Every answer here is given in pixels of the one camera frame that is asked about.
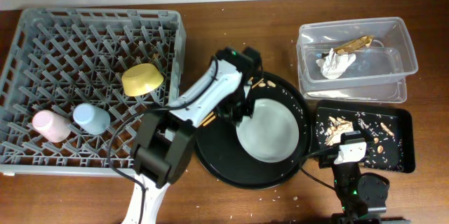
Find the wooden chopstick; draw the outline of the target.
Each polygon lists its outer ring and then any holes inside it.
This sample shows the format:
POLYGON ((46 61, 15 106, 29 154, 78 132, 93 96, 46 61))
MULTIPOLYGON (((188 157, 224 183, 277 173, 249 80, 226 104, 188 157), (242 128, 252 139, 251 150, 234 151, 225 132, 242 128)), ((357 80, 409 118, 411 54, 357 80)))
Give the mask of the wooden chopstick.
MULTIPOLYGON (((259 80, 257 83, 253 84, 251 88, 255 88, 257 86, 259 86, 262 82, 264 81, 263 78, 261 78, 261 80, 259 80)), ((211 116, 215 115, 214 112, 211 112, 202 122, 201 125, 204 123, 204 121, 208 120, 211 116)))
POLYGON ((211 116, 208 120, 204 121, 202 126, 207 126, 209 123, 211 123, 213 120, 215 120, 215 118, 216 118, 215 115, 211 116))

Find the food scraps pile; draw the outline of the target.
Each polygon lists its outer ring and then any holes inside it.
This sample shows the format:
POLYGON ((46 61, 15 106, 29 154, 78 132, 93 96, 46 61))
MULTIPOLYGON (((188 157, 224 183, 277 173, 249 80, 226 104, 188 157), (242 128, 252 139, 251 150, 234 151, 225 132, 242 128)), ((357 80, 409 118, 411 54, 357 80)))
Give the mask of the food scraps pile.
POLYGON ((385 151, 385 146, 382 143, 385 143, 387 140, 396 141, 393 131, 383 122, 367 124, 363 119, 357 119, 357 122, 352 122, 341 117, 329 117, 329 120, 330 126, 326 129, 327 138, 325 141, 325 145, 327 146, 341 143, 344 133, 354 131, 367 133, 367 137, 373 139, 374 146, 379 154, 385 151))

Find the grey round plate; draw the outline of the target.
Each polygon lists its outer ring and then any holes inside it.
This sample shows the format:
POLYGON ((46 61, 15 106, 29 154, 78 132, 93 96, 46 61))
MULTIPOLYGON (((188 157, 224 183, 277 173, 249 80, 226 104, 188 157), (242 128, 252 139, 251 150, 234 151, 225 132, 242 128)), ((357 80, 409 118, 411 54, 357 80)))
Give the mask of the grey round plate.
POLYGON ((244 116, 236 126, 242 148, 261 162, 277 163, 294 153, 299 143, 299 127, 293 113, 278 101, 255 101, 253 115, 244 116))

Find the white napkin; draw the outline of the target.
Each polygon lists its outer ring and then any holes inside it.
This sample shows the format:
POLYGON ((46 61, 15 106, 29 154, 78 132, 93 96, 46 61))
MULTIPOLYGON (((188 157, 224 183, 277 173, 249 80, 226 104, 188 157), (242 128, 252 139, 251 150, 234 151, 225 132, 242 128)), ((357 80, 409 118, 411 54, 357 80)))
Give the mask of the white napkin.
POLYGON ((333 49, 330 49, 326 57, 316 60, 316 64, 326 79, 337 79, 355 60, 356 55, 354 53, 337 54, 333 49))

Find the yellow bowl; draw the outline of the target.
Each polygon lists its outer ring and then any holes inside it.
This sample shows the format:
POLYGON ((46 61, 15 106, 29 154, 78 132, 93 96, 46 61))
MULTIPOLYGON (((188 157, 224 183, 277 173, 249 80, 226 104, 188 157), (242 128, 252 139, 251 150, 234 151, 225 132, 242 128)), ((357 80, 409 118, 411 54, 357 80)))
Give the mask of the yellow bowl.
POLYGON ((142 63, 126 70, 122 77, 123 91, 135 97, 156 90, 163 83, 163 75, 151 63, 142 63))

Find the gold foil wrapper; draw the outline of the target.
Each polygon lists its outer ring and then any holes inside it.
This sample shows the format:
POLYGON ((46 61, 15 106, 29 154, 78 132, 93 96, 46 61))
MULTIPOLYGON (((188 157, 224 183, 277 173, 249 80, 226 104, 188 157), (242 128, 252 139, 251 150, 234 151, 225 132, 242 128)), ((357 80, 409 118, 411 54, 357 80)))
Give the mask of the gold foil wrapper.
POLYGON ((354 51, 359 50, 360 48, 369 47, 373 42, 373 39, 374 36, 362 36, 360 38, 348 41, 347 43, 334 48, 333 52, 335 52, 338 55, 342 55, 345 53, 352 53, 354 51))

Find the blue cup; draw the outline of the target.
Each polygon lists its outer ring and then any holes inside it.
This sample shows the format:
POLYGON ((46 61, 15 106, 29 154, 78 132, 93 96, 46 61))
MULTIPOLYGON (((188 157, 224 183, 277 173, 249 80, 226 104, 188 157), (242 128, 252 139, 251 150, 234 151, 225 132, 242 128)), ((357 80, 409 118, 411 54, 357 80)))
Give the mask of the blue cup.
POLYGON ((74 121, 91 135, 104 133, 111 122, 108 112, 88 103, 76 106, 72 116, 74 121))

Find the pink cup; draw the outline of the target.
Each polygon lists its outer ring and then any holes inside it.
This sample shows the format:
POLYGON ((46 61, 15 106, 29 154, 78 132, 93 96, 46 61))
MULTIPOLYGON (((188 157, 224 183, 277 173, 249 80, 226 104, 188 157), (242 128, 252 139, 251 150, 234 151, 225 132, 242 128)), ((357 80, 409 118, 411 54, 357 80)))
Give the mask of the pink cup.
POLYGON ((50 110, 37 112, 32 118, 32 126, 35 131, 52 143, 62 142, 71 133, 69 121, 50 110))

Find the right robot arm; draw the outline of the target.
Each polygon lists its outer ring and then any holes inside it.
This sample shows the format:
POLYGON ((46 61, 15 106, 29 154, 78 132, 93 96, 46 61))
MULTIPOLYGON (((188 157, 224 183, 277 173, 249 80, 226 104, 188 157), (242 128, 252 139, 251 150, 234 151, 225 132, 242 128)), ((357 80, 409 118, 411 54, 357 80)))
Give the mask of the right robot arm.
POLYGON ((375 173, 361 173, 359 166, 369 157, 373 144, 364 132, 352 131, 343 133, 338 144, 319 155, 319 167, 332 169, 333 189, 342 205, 342 213, 334 213, 331 223, 382 222, 389 180, 375 173))

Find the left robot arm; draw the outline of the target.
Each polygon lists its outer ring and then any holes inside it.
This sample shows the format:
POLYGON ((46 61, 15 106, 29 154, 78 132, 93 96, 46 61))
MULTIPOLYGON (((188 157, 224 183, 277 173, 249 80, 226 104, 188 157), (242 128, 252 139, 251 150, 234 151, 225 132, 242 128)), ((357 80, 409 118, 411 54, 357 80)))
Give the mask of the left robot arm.
POLYGON ((248 97, 253 76, 263 70, 260 53, 247 47, 219 50, 208 71, 178 99, 139 112, 142 123, 130 151, 134 190, 125 223, 155 223, 170 185, 185 172, 194 151, 194 133, 206 117, 239 122, 253 114, 248 97))

